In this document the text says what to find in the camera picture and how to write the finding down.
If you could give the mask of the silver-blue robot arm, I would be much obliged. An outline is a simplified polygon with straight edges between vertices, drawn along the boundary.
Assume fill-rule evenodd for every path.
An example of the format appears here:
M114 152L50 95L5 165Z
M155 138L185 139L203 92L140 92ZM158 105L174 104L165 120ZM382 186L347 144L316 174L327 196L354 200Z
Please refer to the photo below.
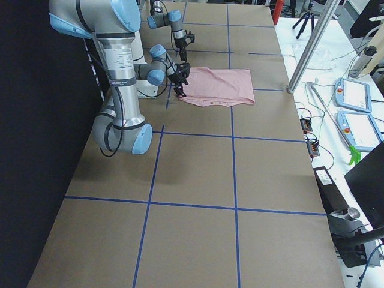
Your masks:
M138 1L50 1L50 24L56 31L73 37L92 39L110 83L109 97L96 116L92 133L102 153L144 154L152 140L152 126L140 112L138 90L142 81L158 87L170 80L178 96L184 96L190 73L186 47L194 34L183 29L179 10L162 12L150 2L151 29L169 26L179 49L181 63L175 63L166 49L157 44L150 49L151 63L143 57L140 39L141 16Z
M175 46L179 52L182 62L187 62L187 39L194 42L194 34L187 32L183 28L182 15L179 10L168 11L161 1L150 1L150 16L147 17L147 23L151 29L170 26L171 35Z

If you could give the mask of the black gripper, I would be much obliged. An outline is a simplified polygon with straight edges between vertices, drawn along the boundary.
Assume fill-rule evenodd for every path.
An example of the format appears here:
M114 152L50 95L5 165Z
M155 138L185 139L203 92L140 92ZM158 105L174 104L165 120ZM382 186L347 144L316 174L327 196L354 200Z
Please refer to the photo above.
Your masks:
M185 38L175 38L175 45L176 48L179 50L180 59L183 62L187 62L187 50L185 49L187 47L187 42Z
M186 97L186 94L183 89L183 85L188 85L187 78L189 74L179 74L176 72L177 68L170 67L167 71L167 76L169 80L175 85L173 88L177 97Z

